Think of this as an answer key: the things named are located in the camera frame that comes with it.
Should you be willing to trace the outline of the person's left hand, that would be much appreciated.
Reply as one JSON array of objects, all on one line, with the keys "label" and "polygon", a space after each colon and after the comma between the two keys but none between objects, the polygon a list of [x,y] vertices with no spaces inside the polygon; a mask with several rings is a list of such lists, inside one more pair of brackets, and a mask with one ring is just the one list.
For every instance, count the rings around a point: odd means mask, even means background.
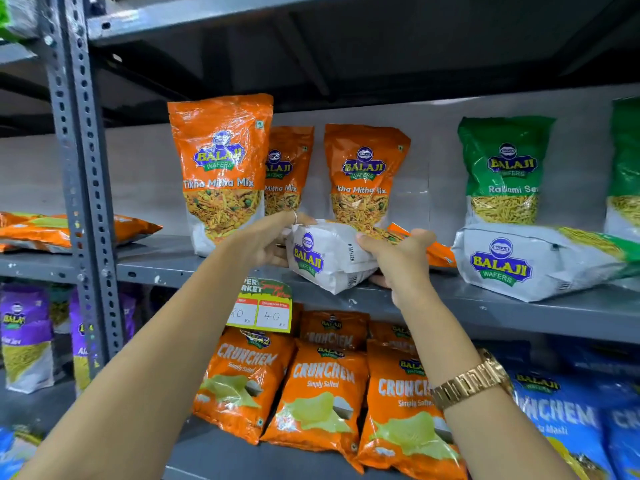
[{"label": "person's left hand", "polygon": [[231,258],[238,265],[250,269],[270,265],[270,244],[284,243],[285,229],[294,225],[316,225],[317,220],[297,211],[282,211],[263,217],[231,234],[217,247],[222,257]]}]

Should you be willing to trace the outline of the person's right hand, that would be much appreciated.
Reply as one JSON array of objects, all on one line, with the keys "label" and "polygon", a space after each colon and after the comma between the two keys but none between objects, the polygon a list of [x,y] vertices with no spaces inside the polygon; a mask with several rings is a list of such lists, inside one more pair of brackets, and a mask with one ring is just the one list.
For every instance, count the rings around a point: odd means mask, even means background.
[{"label": "person's right hand", "polygon": [[386,261],[378,262],[379,272],[369,277],[373,284],[391,290],[392,301],[403,313],[433,291],[426,250],[435,241],[434,232],[421,228],[398,244],[387,241]]}]

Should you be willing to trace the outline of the orange and white snack packet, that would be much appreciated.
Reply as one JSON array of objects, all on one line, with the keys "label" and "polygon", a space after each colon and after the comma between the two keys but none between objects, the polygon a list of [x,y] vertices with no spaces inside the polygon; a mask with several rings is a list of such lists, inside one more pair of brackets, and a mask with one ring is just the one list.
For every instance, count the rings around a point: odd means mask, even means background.
[{"label": "orange and white snack packet", "polygon": [[325,219],[295,224],[285,233],[289,269],[333,295],[381,274],[377,259],[357,242],[357,233],[393,245],[411,234],[395,223],[386,228]]}]

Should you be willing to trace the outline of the person's right forearm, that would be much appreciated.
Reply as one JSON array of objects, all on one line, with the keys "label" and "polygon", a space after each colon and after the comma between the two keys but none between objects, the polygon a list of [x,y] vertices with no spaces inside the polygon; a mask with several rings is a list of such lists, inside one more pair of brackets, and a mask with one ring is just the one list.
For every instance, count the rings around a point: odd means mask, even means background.
[{"label": "person's right forearm", "polygon": [[[393,291],[433,386],[483,364],[457,318],[433,290]],[[473,480],[579,480],[551,443],[500,385],[485,387],[444,410]]]}]

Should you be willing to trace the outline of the person's left forearm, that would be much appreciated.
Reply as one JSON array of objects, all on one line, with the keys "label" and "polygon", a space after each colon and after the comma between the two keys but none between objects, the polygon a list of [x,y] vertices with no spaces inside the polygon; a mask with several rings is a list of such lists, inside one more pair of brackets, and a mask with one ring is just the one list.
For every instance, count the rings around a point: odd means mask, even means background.
[{"label": "person's left forearm", "polygon": [[16,480],[160,480],[252,263],[237,235],[92,380]]}]

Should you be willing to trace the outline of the green and yellow price tag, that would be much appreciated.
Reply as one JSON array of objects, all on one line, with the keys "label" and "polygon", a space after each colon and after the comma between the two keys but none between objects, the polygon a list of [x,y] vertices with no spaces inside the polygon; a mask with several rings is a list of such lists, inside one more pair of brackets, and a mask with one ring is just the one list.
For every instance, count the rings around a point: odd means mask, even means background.
[{"label": "green and yellow price tag", "polygon": [[292,289],[288,284],[267,278],[247,277],[241,286],[227,326],[289,333],[292,303]]}]

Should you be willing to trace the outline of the orange potato chips bag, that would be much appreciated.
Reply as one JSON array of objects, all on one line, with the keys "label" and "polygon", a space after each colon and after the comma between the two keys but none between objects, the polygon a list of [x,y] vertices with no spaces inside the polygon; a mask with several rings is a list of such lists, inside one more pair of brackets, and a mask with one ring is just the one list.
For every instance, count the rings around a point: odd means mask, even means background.
[{"label": "orange potato chips bag", "polygon": [[305,311],[301,316],[299,338],[322,346],[364,350],[370,320],[371,316],[363,312]]},{"label": "orange potato chips bag", "polygon": [[404,325],[371,321],[369,323],[369,338],[379,344],[393,347],[413,356],[418,355],[412,335]]},{"label": "orange potato chips bag", "polygon": [[394,468],[415,480],[468,480],[467,466],[434,403],[420,359],[369,339],[367,362],[367,414],[358,462]]},{"label": "orange potato chips bag", "polygon": [[258,445],[296,350],[290,334],[226,327],[191,412]]},{"label": "orange potato chips bag", "polygon": [[358,419],[369,367],[361,351],[296,339],[280,402],[261,442],[304,451],[339,452],[358,471]]}]

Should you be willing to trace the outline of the large orange snack mix packet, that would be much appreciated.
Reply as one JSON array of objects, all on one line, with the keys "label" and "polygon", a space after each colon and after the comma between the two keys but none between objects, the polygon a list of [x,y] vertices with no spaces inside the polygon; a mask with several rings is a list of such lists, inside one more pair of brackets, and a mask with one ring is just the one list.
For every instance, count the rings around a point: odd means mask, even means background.
[{"label": "large orange snack mix packet", "polygon": [[265,216],[273,104],[264,93],[167,104],[197,256]]}]

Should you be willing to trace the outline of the green sev snack packet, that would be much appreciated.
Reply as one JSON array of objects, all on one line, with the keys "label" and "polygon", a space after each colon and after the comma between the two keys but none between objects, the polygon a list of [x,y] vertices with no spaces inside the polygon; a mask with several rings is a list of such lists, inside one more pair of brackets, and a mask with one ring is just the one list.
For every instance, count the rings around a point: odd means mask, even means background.
[{"label": "green sev snack packet", "polygon": [[555,118],[462,118],[458,136],[468,174],[466,225],[533,225]]},{"label": "green sev snack packet", "polygon": [[640,243],[565,226],[467,225],[452,252],[466,283],[526,303],[640,276]]},{"label": "green sev snack packet", "polygon": [[604,232],[640,243],[640,96],[612,102],[614,147]]}]

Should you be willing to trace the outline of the gold metal wristwatch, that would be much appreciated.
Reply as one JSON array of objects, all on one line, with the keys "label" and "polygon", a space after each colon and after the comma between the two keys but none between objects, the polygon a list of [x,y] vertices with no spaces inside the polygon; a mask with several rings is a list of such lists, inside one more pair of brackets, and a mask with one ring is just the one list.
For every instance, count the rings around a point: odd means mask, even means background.
[{"label": "gold metal wristwatch", "polygon": [[511,379],[500,362],[485,348],[478,348],[481,364],[431,389],[436,407],[444,411],[485,390],[500,387],[513,395]]}]

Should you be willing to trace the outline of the purple sev snack packet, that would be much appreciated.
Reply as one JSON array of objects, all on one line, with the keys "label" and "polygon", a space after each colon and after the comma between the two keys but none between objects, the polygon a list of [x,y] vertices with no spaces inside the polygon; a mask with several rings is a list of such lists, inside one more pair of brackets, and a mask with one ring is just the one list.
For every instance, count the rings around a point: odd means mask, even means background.
[{"label": "purple sev snack packet", "polygon": [[[137,329],[138,312],[136,310],[138,308],[138,302],[134,296],[123,292],[119,294],[119,298],[124,312],[125,338],[127,340],[130,340],[132,339]],[[75,391],[76,396],[78,397],[82,392],[84,392],[86,387],[89,386],[91,379],[88,355],[89,352],[84,337],[84,323],[81,316],[81,306],[79,304],[79,297],[76,289],[73,290],[70,295],[69,320],[72,342]]]},{"label": "purple sev snack packet", "polygon": [[46,290],[25,283],[4,284],[0,337],[6,389],[32,394],[53,386],[53,328]]}]

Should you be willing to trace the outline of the yellow snack packet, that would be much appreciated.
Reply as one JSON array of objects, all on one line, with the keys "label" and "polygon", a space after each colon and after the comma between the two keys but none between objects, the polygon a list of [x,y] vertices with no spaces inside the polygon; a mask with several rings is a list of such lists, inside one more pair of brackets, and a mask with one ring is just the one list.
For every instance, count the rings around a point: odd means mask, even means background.
[{"label": "yellow snack packet", "polygon": [[47,288],[49,318],[56,334],[70,334],[69,304],[73,290],[63,283],[51,283]]}]

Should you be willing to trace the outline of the grey metal shelving rack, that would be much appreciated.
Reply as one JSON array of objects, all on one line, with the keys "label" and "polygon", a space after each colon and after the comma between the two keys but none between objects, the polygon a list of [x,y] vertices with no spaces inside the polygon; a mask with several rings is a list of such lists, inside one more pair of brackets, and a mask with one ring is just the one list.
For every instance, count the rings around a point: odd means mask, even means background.
[{"label": "grey metal shelving rack", "polygon": [[115,94],[95,74],[108,51],[125,48],[151,68],[123,62],[117,76],[165,99],[270,93],[286,125],[368,123],[412,139],[396,178],[390,221],[425,220],[452,241],[465,215],[466,172],[459,120],[539,114],[553,117],[544,172],[543,223],[601,228],[609,177],[611,101],[640,95],[640,0],[125,0],[93,15],[89,0],[38,0],[38,39],[0,42],[0,65],[36,59],[50,78],[56,143],[70,168],[60,195],[78,205],[85,251],[76,275],[89,286],[99,359],[124,344],[115,337],[107,292],[177,271],[160,265],[135,276],[116,258],[113,179],[148,162],[165,174],[177,158],[159,102],[151,115],[106,105]]}]

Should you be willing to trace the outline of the flat orange snack packet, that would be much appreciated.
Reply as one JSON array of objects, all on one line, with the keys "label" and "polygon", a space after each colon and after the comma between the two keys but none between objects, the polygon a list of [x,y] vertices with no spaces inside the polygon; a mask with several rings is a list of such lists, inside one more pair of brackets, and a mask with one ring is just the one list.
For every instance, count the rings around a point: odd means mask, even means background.
[{"label": "flat orange snack packet", "polygon": [[21,224],[40,217],[45,216],[42,214],[31,214],[28,212],[8,212],[0,210],[0,228]]},{"label": "flat orange snack packet", "polygon": [[[163,229],[161,225],[136,217],[116,214],[114,219],[117,245],[139,241]],[[64,215],[38,216],[0,226],[0,254],[18,250],[71,254],[67,218]]]}]

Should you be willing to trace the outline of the blue potato chips bag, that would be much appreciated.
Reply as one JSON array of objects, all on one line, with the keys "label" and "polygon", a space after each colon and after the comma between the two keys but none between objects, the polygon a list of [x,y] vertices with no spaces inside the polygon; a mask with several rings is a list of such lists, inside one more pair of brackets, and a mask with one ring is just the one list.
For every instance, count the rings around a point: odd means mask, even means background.
[{"label": "blue potato chips bag", "polygon": [[551,336],[550,348],[574,371],[640,379],[640,345]]},{"label": "blue potato chips bag", "polygon": [[617,480],[640,480],[640,401],[606,410],[604,425]]},{"label": "blue potato chips bag", "polygon": [[508,369],[513,397],[580,480],[616,480],[594,390],[580,379]]}]

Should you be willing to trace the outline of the blue snack packet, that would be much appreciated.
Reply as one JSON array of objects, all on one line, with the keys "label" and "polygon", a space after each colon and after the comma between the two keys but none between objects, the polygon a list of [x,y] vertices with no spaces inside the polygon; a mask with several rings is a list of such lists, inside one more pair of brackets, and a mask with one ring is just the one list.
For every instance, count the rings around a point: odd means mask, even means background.
[{"label": "blue snack packet", "polygon": [[13,480],[18,475],[43,437],[26,425],[0,427],[0,480]]}]

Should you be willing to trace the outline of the green packet with clear wrap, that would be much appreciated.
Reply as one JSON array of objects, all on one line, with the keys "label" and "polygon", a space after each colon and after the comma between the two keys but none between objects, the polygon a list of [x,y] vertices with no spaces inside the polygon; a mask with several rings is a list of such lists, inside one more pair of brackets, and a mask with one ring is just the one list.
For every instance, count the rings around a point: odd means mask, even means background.
[{"label": "green packet with clear wrap", "polygon": [[0,39],[21,42],[38,38],[37,0],[0,0]]}]

